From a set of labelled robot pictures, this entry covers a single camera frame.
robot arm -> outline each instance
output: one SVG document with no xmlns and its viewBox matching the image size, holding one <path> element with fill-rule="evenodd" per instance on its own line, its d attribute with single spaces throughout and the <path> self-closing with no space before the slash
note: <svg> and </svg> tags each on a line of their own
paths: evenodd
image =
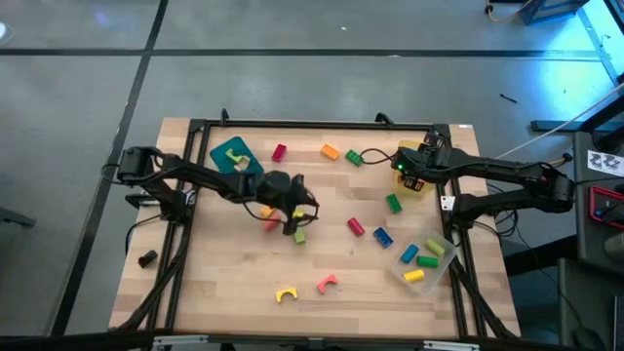
<svg viewBox="0 0 624 351">
<path fill-rule="evenodd" d="M 160 171 L 154 171 L 154 164 Z M 117 179 L 125 185 L 140 186 L 160 204 L 162 217 L 184 223 L 190 217 L 186 194 L 174 190 L 164 181 L 174 178 L 216 191 L 223 199 L 236 204 L 258 202 L 282 211 L 287 221 L 283 233 L 292 235 L 302 221 L 317 219 L 305 214 L 293 218 L 298 205 L 318 209 L 314 196 L 303 185 L 303 175 L 292 179 L 284 172 L 273 171 L 263 175 L 250 173 L 224 174 L 165 154 L 155 147 L 132 147 L 124 151 Z"/>
<path fill-rule="evenodd" d="M 476 176 L 521 185 L 523 188 L 501 194 L 455 197 L 451 218 L 456 224 L 471 227 L 482 214 L 501 211 L 538 209 L 546 213 L 564 213 L 574 202 L 574 182 L 544 162 L 501 161 L 466 154 L 452 147 L 421 144 L 417 150 L 399 147 L 391 167 L 401 172 L 404 186 L 416 189 L 420 179 L 446 183 L 457 176 Z"/>
</svg>

gray floor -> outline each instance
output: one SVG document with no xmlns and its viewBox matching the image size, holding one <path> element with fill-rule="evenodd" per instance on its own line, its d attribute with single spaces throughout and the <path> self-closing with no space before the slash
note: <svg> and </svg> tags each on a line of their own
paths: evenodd
<svg viewBox="0 0 624 351">
<path fill-rule="evenodd" d="M 5 1 L 0 21 L 15 31 L 11 48 L 142 48 L 157 7 L 157 1 Z M 481 1 L 171 1 L 156 48 L 594 51 L 579 18 L 526 27 L 517 19 L 488 21 L 483 7 Z M 496 6 L 499 16 L 513 9 Z M 605 12 L 600 0 L 587 5 L 620 69 L 615 48 L 624 39 Z M 0 226 L 0 334 L 46 332 L 138 61 L 0 57 L 0 79 L 9 88 L 0 95 L 0 206 L 39 220 L 32 230 Z M 232 118 L 254 119 L 370 121 L 383 111 L 396 122 L 473 124 L 481 153 L 497 156 L 534 137 L 529 121 L 568 119 L 610 89 L 594 58 L 158 57 L 149 63 L 125 145 L 154 144 L 164 117 L 214 118 L 222 107 Z M 551 136 L 512 158 L 550 161 L 569 148 L 567 136 Z M 569 165 L 564 171 L 572 173 Z M 136 218 L 123 200 L 127 192 L 113 187 L 109 195 L 68 332 L 107 327 L 124 235 Z M 536 246 L 573 234 L 573 221 L 573 212 L 521 211 L 520 228 Z M 523 250 L 519 243 L 511 238 L 503 249 Z M 527 289 L 552 291 L 544 277 L 511 284 L 523 327 L 535 306 L 556 300 Z"/>
</svg>

pink block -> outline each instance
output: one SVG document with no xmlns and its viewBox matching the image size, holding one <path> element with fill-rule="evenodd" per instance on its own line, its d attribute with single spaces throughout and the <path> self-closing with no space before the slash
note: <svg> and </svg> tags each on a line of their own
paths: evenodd
<svg viewBox="0 0 624 351">
<path fill-rule="evenodd" d="M 277 211 L 273 212 L 273 214 L 271 214 L 271 216 L 269 217 L 269 219 L 280 219 L 280 218 L 282 218 L 282 216 Z M 264 222 L 264 231 L 268 233 L 271 230 L 275 229 L 278 225 L 280 225 L 280 222 L 277 220 L 266 220 Z"/>
<path fill-rule="evenodd" d="M 274 162 L 282 162 L 284 155 L 286 155 L 286 146 L 282 144 L 277 144 L 277 147 L 275 148 L 275 151 L 273 152 L 273 157 L 271 158 L 273 159 Z"/>
<path fill-rule="evenodd" d="M 364 234 L 364 228 L 356 218 L 351 218 L 347 220 L 347 225 L 351 228 L 351 231 L 355 236 L 361 237 Z"/>
<path fill-rule="evenodd" d="M 335 279 L 335 276 L 331 274 L 329 277 L 325 278 L 321 283 L 319 283 L 316 288 L 319 290 L 319 293 L 325 293 L 325 284 L 333 283 L 338 284 L 338 280 Z"/>
</svg>

wooden tabletop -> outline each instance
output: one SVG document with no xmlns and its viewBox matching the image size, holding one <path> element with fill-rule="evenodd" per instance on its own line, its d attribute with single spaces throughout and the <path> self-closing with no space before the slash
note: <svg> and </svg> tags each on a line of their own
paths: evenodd
<svg viewBox="0 0 624 351">
<path fill-rule="evenodd" d="M 165 119 L 158 148 L 181 155 L 188 124 L 185 118 Z M 453 146 L 479 154 L 472 126 L 451 125 L 450 130 Z M 178 332 L 457 336 L 448 272 L 430 294 L 417 295 L 388 271 L 420 229 L 442 233 L 435 189 L 420 196 L 399 195 L 403 211 L 392 214 L 385 203 L 385 196 L 396 189 L 389 164 L 356 168 L 342 154 L 333 162 L 319 152 L 329 143 L 342 153 L 374 146 L 391 154 L 400 140 L 420 141 L 424 133 L 211 128 L 208 150 L 235 136 L 245 141 L 266 172 L 304 175 L 305 185 L 321 204 L 319 220 L 305 228 L 306 243 L 297 245 L 293 237 L 281 234 L 281 228 L 267 234 L 263 223 L 250 217 L 242 206 L 228 203 L 211 190 L 201 190 L 175 318 Z M 278 143 L 288 147 L 280 164 L 271 161 Z M 196 142 L 191 160 L 196 159 L 198 148 Z M 206 166 L 216 169 L 208 154 Z M 487 194 L 483 179 L 467 176 L 459 182 L 464 193 Z M 258 212 L 259 206 L 253 206 L 252 211 Z M 141 209 L 137 220 L 157 212 L 158 208 Z M 356 238 L 350 232 L 346 226 L 350 217 L 362 223 L 364 236 Z M 479 221 L 494 225 L 488 216 Z M 386 250 L 372 237 L 379 226 L 395 241 Z M 166 222 L 156 221 L 135 230 L 111 327 L 125 322 L 152 288 L 157 262 L 141 269 L 137 259 L 149 250 L 160 253 L 166 227 Z M 520 334 L 498 238 L 479 227 L 469 233 L 482 295 L 506 327 Z M 330 274 L 339 283 L 319 294 L 316 285 Z M 296 288 L 298 299 L 285 296 L 278 303 L 275 292 L 287 288 Z M 160 327 L 164 325 L 169 290 L 163 296 L 157 323 Z M 465 291 L 463 296 L 469 332 L 475 334 L 470 298 Z"/>
</svg>

sticker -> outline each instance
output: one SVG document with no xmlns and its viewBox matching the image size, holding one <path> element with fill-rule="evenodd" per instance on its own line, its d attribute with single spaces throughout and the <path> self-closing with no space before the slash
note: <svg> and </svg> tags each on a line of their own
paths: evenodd
<svg viewBox="0 0 624 351">
<path fill-rule="evenodd" d="M 441 196 L 440 204 L 442 205 L 442 210 L 452 211 L 452 206 L 455 204 L 455 197 L 454 196 Z"/>
<path fill-rule="evenodd" d="M 614 176 L 624 176 L 624 158 L 587 150 L 587 168 Z"/>
</svg>

